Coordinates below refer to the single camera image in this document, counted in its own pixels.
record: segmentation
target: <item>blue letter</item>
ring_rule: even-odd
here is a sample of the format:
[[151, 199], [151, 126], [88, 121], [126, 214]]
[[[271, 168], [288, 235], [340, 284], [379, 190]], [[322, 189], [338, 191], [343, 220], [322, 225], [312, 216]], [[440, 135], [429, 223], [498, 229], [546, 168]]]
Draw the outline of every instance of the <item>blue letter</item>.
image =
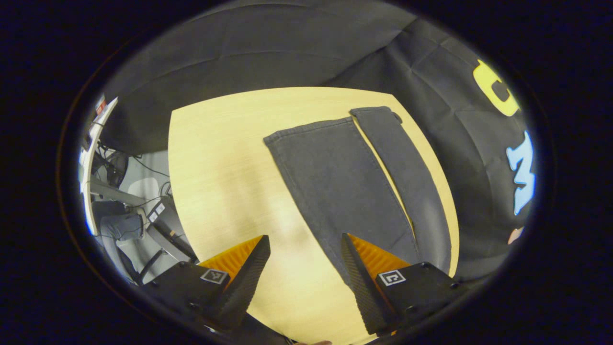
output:
[[[506, 156], [509, 158], [511, 170], [517, 171], [515, 175], [515, 183], [526, 185], [524, 188], [515, 189], [515, 215], [519, 214], [528, 201], [532, 199], [535, 193], [535, 175], [530, 172], [532, 167], [532, 142], [528, 136], [528, 132], [524, 131], [525, 139], [516, 149], [507, 147]], [[522, 161], [522, 164], [517, 170], [517, 164]]]

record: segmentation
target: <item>yellow letter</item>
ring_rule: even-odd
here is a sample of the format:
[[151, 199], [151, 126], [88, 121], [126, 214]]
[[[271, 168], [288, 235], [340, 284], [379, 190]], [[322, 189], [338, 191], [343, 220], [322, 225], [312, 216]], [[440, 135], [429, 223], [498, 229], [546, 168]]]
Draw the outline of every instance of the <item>yellow letter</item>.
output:
[[496, 73], [489, 68], [488, 65], [479, 59], [477, 59], [477, 61], [479, 62], [479, 66], [477, 66], [477, 68], [475, 68], [473, 71], [474, 81], [477, 82], [477, 85], [479, 85], [481, 91], [485, 93], [496, 109], [500, 110], [500, 112], [506, 116], [513, 116], [519, 109], [519, 105], [517, 105], [515, 98], [509, 89], [506, 89], [506, 91], [509, 93], [509, 98], [506, 101], [502, 101], [500, 98], [498, 98], [492, 89], [492, 85], [496, 81], [502, 81], [496, 75]]

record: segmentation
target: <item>desk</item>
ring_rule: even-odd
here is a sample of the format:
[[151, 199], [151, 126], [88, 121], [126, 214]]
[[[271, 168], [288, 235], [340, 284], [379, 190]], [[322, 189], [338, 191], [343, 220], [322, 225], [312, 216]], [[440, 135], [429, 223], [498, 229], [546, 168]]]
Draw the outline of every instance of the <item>desk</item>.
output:
[[373, 106], [388, 106], [402, 118], [402, 127], [432, 174], [449, 225], [453, 276], [459, 235], [451, 191], [425, 136], [392, 95], [347, 88], [277, 88], [209, 99], [172, 112], [170, 180], [192, 248], [206, 260], [268, 235], [270, 258], [248, 312], [297, 341], [357, 345], [376, 336], [366, 332], [353, 293], [302, 219], [263, 138]]

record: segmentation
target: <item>office chair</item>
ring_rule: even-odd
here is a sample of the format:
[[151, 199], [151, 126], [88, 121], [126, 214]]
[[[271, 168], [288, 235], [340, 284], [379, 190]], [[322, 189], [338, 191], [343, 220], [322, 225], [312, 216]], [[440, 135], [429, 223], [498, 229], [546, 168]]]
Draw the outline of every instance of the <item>office chair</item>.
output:
[[105, 259], [130, 282], [143, 285], [143, 278], [151, 266], [166, 254], [164, 249], [157, 251], [145, 264], [141, 272], [134, 269], [132, 260], [117, 246], [117, 241], [128, 241], [143, 236], [143, 219], [140, 215], [125, 210], [118, 201], [97, 201], [92, 203], [94, 221], [100, 231], [96, 238], [101, 245]]

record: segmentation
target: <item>light wood table surface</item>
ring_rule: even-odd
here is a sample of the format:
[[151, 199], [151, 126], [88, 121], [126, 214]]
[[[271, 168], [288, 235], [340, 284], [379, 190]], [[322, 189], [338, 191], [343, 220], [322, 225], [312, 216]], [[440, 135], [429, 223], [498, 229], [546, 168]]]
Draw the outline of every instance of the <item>light wood table surface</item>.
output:
[[358, 345], [376, 336], [366, 332], [353, 293], [302, 219], [263, 138], [286, 128], [349, 117], [353, 108], [376, 106], [390, 107], [402, 118], [402, 127], [432, 174], [449, 225], [453, 276], [459, 236], [451, 191], [430, 144], [392, 95], [348, 88], [276, 88], [208, 99], [172, 112], [170, 181], [189, 242], [204, 261], [268, 235], [270, 258], [248, 313], [294, 340]]

